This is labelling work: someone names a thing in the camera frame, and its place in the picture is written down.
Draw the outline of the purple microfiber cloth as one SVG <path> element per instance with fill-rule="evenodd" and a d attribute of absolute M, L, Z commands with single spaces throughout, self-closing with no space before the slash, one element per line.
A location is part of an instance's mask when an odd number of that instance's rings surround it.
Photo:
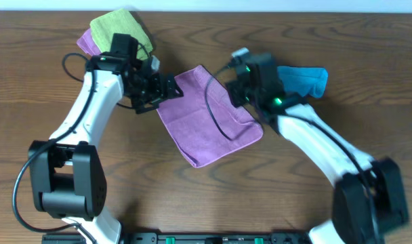
<path fill-rule="evenodd" d="M 263 136 L 262 126 L 243 107 L 230 103 L 211 74 L 197 66 L 175 77 L 184 96 L 160 104 L 157 112 L 183 157 L 194 167 L 209 165 Z"/>

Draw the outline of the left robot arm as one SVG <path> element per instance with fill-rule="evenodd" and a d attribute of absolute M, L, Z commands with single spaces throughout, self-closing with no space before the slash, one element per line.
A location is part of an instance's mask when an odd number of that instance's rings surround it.
<path fill-rule="evenodd" d="M 164 77 L 154 70 L 155 61 L 108 52 L 93 56 L 64 122 L 49 140 L 35 140 L 29 148 L 35 208 L 74 226 L 87 243 L 121 240 L 121 223 L 104 205 L 107 182 L 98 156 L 114 108 L 127 97 L 141 114 L 184 95 L 172 75 Z"/>

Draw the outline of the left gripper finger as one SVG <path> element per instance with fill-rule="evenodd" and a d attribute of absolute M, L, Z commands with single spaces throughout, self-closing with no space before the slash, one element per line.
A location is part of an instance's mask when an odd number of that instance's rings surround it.
<path fill-rule="evenodd" d="M 134 106 L 134 110 L 136 114 L 143 114 L 150 112 L 152 110 L 156 110 L 159 108 L 159 105 L 163 102 L 165 102 L 166 99 L 163 98 L 157 98 L 156 100 L 152 100 L 150 102 L 138 102 Z"/>
<path fill-rule="evenodd" d="M 175 77 L 172 74 L 161 75 L 161 97 L 163 100 L 171 100 L 181 98 L 184 92 L 177 84 Z"/>

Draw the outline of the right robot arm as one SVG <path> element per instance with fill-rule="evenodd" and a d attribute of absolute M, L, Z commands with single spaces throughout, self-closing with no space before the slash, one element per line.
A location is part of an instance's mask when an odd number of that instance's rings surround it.
<path fill-rule="evenodd" d="M 226 84 L 232 105 L 250 104 L 269 126 L 294 143 L 333 187 L 331 219 L 308 232 L 311 243 L 383 243 L 409 223 L 399 166 L 374 159 L 331 129 L 297 93 L 281 83 L 246 78 Z"/>

